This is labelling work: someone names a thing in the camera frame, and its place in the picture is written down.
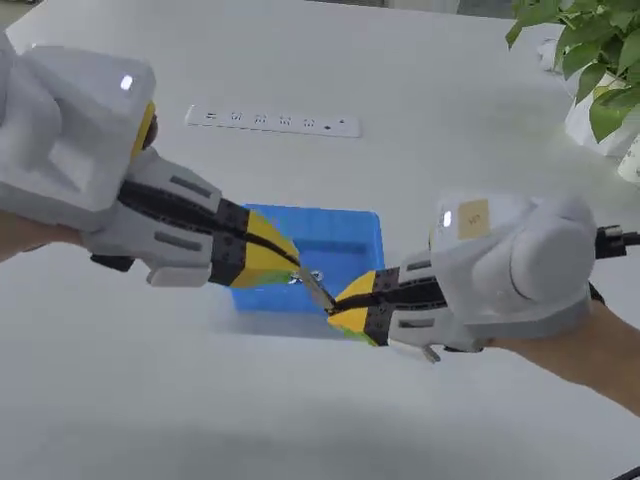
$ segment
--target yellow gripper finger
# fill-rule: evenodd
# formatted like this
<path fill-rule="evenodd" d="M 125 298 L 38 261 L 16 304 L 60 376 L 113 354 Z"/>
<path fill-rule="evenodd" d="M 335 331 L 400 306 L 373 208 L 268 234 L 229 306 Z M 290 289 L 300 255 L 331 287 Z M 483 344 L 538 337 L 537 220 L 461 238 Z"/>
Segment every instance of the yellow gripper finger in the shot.
<path fill-rule="evenodd" d="M 336 301 L 344 300 L 355 295 L 373 292 L 376 272 L 370 271 L 354 280 L 344 291 L 336 297 Z M 329 325 L 344 332 L 349 337 L 356 337 L 371 345 L 377 345 L 374 340 L 365 333 L 367 325 L 368 308 L 354 308 L 329 316 Z"/>
<path fill-rule="evenodd" d="M 246 234 L 244 268 L 231 286 L 242 288 L 288 283 L 291 275 L 300 269 L 300 254 L 293 242 L 253 210 L 249 211 Z M 276 249 L 261 242 L 268 242 Z"/>

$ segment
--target led light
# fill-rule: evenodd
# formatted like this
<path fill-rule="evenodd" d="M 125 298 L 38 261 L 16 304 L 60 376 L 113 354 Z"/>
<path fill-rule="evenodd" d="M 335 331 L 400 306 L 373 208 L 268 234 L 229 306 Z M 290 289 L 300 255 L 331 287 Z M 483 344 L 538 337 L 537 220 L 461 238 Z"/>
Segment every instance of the led light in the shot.
<path fill-rule="evenodd" d="M 133 77 L 131 75 L 125 75 L 120 82 L 120 88 L 125 92 L 128 92 L 133 85 Z"/>

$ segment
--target metal object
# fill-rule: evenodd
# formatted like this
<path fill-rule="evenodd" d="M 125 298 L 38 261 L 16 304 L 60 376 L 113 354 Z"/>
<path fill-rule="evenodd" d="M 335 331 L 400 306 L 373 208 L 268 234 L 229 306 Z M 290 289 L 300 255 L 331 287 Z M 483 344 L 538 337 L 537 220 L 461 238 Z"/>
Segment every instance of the metal object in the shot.
<path fill-rule="evenodd" d="M 318 304 L 320 307 L 324 309 L 327 313 L 332 312 L 336 301 L 335 299 L 327 292 L 320 280 L 316 278 L 314 273 L 321 273 L 317 270 L 315 272 L 311 272 L 308 268 L 302 267 L 298 272 L 298 277 L 302 281 L 305 287 L 309 289 L 311 292 L 311 297 L 313 301 Z"/>
<path fill-rule="evenodd" d="M 320 270 L 313 270 L 310 272 L 311 276 L 315 278 L 318 282 L 321 282 L 324 279 L 324 274 Z M 289 285 L 296 285 L 298 283 L 304 283 L 300 278 L 299 272 L 294 272 L 291 274 L 289 278 Z"/>

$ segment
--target yellow label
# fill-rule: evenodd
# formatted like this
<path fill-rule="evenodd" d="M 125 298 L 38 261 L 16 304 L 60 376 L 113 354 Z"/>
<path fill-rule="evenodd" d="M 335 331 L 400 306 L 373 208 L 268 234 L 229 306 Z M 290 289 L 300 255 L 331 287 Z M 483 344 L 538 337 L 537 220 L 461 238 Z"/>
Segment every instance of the yellow label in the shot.
<path fill-rule="evenodd" d="M 458 240 L 484 237 L 491 231 L 489 200 L 473 200 L 458 207 Z"/>

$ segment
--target white flower pot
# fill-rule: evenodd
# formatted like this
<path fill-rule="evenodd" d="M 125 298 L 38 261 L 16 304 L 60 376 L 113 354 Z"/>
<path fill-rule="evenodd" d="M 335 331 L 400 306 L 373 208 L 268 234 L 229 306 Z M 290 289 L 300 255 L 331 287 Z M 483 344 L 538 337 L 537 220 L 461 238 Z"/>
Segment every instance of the white flower pot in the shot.
<path fill-rule="evenodd" d="M 606 74 L 599 86 L 622 88 L 624 87 L 624 83 Z M 592 104 L 593 93 L 590 93 L 578 105 L 574 104 L 571 107 L 564 122 L 567 135 L 579 145 L 590 148 L 601 155 L 622 158 L 625 153 L 627 153 L 627 150 L 629 150 L 638 133 L 640 133 L 640 110 L 635 109 L 631 112 L 620 129 L 598 143 L 593 136 L 591 122 L 589 121 L 589 109 Z"/>
<path fill-rule="evenodd" d="M 631 144 L 631 148 L 618 166 L 618 174 L 627 182 L 640 185 L 640 135 Z"/>

